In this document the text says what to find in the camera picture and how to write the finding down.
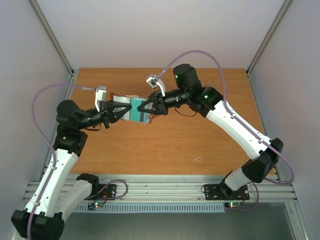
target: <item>wooden tabletop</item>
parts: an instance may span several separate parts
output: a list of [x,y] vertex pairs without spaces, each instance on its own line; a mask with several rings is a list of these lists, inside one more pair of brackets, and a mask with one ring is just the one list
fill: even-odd
[[[81,68],[76,85],[107,87],[109,93],[147,97],[154,90],[146,77],[160,68]],[[203,86],[222,93],[217,69],[196,69]],[[244,69],[224,69],[227,100],[258,131],[262,126]],[[162,78],[166,90],[176,89],[172,71]],[[72,100],[86,110],[94,108],[95,93],[75,89]],[[180,112],[192,115],[184,105]],[[225,175],[248,160],[242,148],[221,128],[197,114],[179,115],[173,108],[151,124],[119,120],[109,129],[87,131],[88,139],[71,173]]]

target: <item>gray wall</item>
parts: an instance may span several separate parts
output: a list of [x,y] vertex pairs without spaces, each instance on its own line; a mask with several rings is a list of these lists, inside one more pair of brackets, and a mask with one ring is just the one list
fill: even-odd
[[291,240],[284,203],[225,213],[72,213],[60,240]]
[[251,74],[266,131],[283,140],[294,165],[293,186],[313,239],[320,239],[319,12],[320,1],[293,1]]
[[[46,145],[31,121],[32,97],[44,86],[67,83],[69,75],[29,1],[1,1],[0,22],[0,239],[6,240],[11,215],[44,161]],[[49,90],[37,102],[36,117],[47,135],[63,92]]]
[[[192,49],[247,68],[283,1],[38,0],[74,69],[161,68]],[[179,63],[215,66],[199,54]]]

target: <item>purple tube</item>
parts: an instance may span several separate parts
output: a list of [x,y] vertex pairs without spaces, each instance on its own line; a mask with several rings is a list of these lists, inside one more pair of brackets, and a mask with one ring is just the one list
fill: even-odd
[[[68,85],[68,84],[53,84],[53,85],[49,85],[46,86],[44,88],[42,88],[41,90],[39,90],[33,97],[32,102],[31,102],[31,117],[32,117],[32,121],[35,125],[35,127],[37,128],[37,130],[40,132],[41,136],[44,138],[45,142],[47,143],[47,145],[50,148],[50,151],[52,153],[52,157],[53,157],[53,167],[56,167],[57,164],[57,156],[54,150],[54,147],[51,145],[50,141],[48,140],[48,138],[46,137],[46,135],[43,133],[43,131],[41,130],[41,128],[39,127],[36,117],[35,117],[35,102],[37,100],[37,98],[39,97],[39,95],[51,88],[75,88],[75,89],[86,89],[86,90],[95,90],[95,87],[84,87],[84,86],[74,86],[74,85]],[[36,198],[36,202],[38,203],[42,197],[42,195],[44,194],[44,191],[46,189],[46,186],[48,185],[48,182],[52,176],[52,174],[54,173],[53,169],[50,169],[49,175],[47,177],[47,179],[44,182],[44,185],[42,187],[42,189],[40,190],[40,193],[38,195],[38,197]],[[35,204],[32,208],[32,211],[30,213],[29,219],[28,219],[28,225],[27,225],[27,229],[26,229],[26,234],[27,234],[27,239],[28,240],[32,240],[31,238],[31,224],[32,224],[32,219],[34,217],[34,214],[36,212],[37,209],[37,204]]]
[[[205,51],[201,51],[201,50],[191,50],[191,51],[186,51],[185,53],[182,53],[181,55],[177,56],[174,60],[172,60],[168,66],[165,67],[165,69],[162,70],[162,72],[157,76],[157,79],[160,79],[165,72],[176,62],[178,61],[180,58],[188,55],[188,54],[204,54],[206,56],[208,56],[209,58],[211,58],[216,66],[218,67],[219,71],[220,71],[220,75],[221,75],[221,80],[222,80],[222,89],[223,89],[223,105],[225,107],[225,109],[227,110],[227,112],[232,115],[233,113],[231,112],[231,110],[229,109],[228,105],[227,105],[227,89],[226,89],[226,80],[225,80],[225,75],[224,72],[222,70],[222,67],[220,66],[219,62],[217,61],[217,59],[215,59],[214,56],[212,56],[211,54],[205,52]],[[291,165],[291,163],[289,162],[289,160],[279,151],[277,151],[274,147],[272,147],[269,143],[265,142],[263,139],[260,139],[260,137],[254,132],[252,131],[249,127],[246,126],[245,123],[243,123],[237,116],[233,117],[238,123],[240,123],[246,130],[248,130],[256,139],[258,139],[260,142],[262,142],[265,146],[267,146],[269,149],[271,149],[274,153],[276,153],[280,158],[282,158],[284,160],[284,162],[287,164],[287,166],[289,167],[290,171],[291,171],[291,179],[288,182],[278,182],[278,181],[274,181],[271,180],[269,178],[265,178],[267,181],[273,183],[273,184],[277,184],[277,185],[283,185],[283,186],[288,186],[290,184],[293,183],[293,181],[296,178],[296,174],[295,171],[293,169],[293,166]]]

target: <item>black mount bracket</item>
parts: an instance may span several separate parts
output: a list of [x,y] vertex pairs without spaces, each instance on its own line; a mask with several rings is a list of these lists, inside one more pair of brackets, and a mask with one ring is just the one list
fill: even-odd
[[237,191],[233,191],[229,198],[226,198],[223,193],[219,190],[221,187],[220,184],[205,184],[202,186],[202,191],[205,195],[206,201],[212,200],[228,200],[228,201],[241,201],[245,198],[245,200],[249,200],[249,191],[247,185],[240,187]]

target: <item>white bracket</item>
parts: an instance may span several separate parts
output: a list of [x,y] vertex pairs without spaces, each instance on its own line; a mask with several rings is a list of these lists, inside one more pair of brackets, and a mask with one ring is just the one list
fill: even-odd
[[145,80],[153,89],[160,87],[162,96],[166,95],[166,86],[161,79],[157,79],[157,75],[150,74]]

